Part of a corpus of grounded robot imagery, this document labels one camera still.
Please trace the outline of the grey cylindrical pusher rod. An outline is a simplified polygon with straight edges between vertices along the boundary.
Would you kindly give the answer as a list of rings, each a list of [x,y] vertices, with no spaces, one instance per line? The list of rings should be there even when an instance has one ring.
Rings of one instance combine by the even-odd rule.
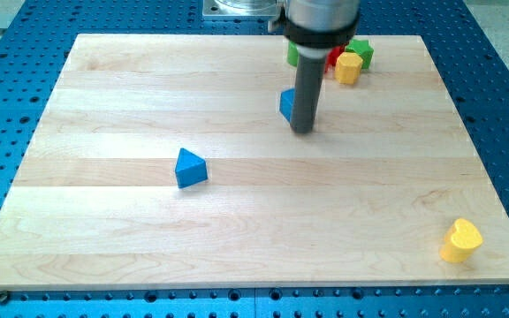
[[[297,134],[313,131],[326,56],[312,58],[299,55],[290,126]]]

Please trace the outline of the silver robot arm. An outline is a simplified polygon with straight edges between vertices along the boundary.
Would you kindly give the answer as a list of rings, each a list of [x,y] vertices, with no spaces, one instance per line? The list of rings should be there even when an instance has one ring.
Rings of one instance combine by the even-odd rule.
[[[330,51],[350,42],[360,20],[359,0],[287,0],[277,4],[268,30],[298,50],[290,127],[294,133],[313,131],[326,59]]]

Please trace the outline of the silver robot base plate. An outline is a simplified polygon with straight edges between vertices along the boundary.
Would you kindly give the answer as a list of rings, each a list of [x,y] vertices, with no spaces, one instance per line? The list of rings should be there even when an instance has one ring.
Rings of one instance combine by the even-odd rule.
[[[261,18],[274,16],[276,0],[203,0],[202,16],[216,18]]]

